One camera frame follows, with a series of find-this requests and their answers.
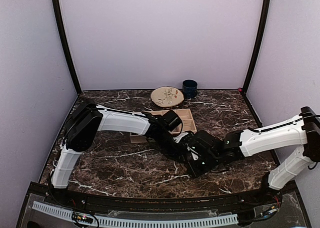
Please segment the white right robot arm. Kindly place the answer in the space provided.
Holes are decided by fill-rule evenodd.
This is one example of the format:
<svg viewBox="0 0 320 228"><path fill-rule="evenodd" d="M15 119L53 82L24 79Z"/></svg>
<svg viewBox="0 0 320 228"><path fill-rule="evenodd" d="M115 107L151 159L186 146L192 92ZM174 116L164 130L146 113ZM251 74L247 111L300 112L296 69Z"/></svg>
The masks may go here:
<svg viewBox="0 0 320 228"><path fill-rule="evenodd" d="M220 164L287 146L296 149L263 177L261 189L255 194L257 203L265 205L273 199L275 190L281 190L307 166L320 161L320 117L310 107L302 107L298 115L274 125L228 133L224 140L199 131L184 148L188 171L198 177Z"/></svg>

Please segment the wooden compartment tray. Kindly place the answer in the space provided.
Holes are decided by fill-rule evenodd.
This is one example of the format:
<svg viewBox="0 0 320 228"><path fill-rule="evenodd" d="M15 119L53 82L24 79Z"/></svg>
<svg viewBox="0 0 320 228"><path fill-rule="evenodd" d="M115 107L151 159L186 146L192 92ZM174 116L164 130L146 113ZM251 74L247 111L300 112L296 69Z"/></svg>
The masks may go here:
<svg viewBox="0 0 320 228"><path fill-rule="evenodd" d="M173 131L170 131L170 133L173 136L177 136L180 133L180 131L182 132L192 131L193 133L197 132L195 121L193 119L193 115L190 109L173 109L173 111L182 120L182 124L176 127ZM145 136L130 133L129 137L130 137L130 142L132 144L147 143L147 138Z"/></svg>

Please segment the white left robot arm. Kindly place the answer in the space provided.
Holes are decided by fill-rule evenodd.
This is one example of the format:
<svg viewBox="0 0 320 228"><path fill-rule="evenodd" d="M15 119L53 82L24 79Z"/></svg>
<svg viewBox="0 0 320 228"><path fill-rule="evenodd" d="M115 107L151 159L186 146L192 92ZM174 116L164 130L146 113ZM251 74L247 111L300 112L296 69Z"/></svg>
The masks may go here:
<svg viewBox="0 0 320 228"><path fill-rule="evenodd" d="M50 174L50 183L54 187L51 198L60 206L66 206L71 201L70 194L64 189L68 187L77 160L92 146L96 134L100 131L142 135L154 140L167 158L186 163L186 142L193 133L171 133L181 125L182 120L172 110L164 115L152 115L150 112L133 113L108 108L91 99L82 102L65 124L58 161Z"/></svg>

